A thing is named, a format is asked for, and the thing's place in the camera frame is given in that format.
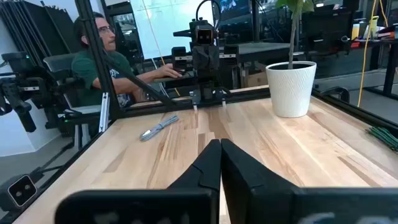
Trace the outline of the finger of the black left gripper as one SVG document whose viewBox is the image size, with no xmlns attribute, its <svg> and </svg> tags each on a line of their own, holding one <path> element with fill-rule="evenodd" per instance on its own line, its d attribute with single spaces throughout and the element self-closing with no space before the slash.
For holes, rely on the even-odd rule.
<svg viewBox="0 0 398 224">
<path fill-rule="evenodd" d="M 198 111 L 198 105 L 200 104 L 200 101 L 201 101 L 200 90 L 191 91 L 190 96 L 191 96 L 191 101 L 192 101 L 194 111 Z"/>
<path fill-rule="evenodd" d="M 226 108 L 226 96 L 228 95 L 222 88 L 218 90 L 218 98 L 221 101 L 222 107 Z"/>
</svg>

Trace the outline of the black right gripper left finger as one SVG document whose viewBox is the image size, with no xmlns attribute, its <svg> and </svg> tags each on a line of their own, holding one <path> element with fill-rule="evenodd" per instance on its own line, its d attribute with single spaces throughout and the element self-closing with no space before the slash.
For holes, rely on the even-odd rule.
<svg viewBox="0 0 398 224">
<path fill-rule="evenodd" d="M 166 189 L 76 192 L 60 202 L 55 222 L 217 223 L 220 182 L 221 143 L 213 139 Z"/>
</svg>

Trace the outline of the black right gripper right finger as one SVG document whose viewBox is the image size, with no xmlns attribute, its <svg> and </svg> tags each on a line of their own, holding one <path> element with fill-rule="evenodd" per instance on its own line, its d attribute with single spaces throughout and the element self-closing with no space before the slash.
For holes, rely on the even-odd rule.
<svg viewBox="0 0 398 224">
<path fill-rule="evenodd" d="M 229 139 L 221 147 L 231 223 L 397 223 L 396 188 L 299 187 Z"/>
</svg>

